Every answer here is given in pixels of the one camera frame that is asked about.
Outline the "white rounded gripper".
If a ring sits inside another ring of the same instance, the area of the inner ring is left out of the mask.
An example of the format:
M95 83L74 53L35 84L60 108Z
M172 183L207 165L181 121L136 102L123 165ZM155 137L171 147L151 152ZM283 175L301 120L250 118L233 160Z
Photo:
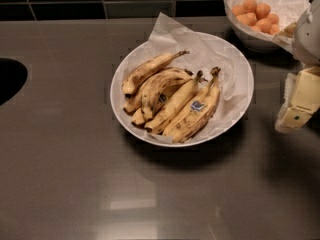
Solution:
M312 0L298 22L290 23L278 35L293 37L294 57L314 65L298 74L289 73L285 80L284 103L275 129L291 133L302 128L320 108L320 0Z

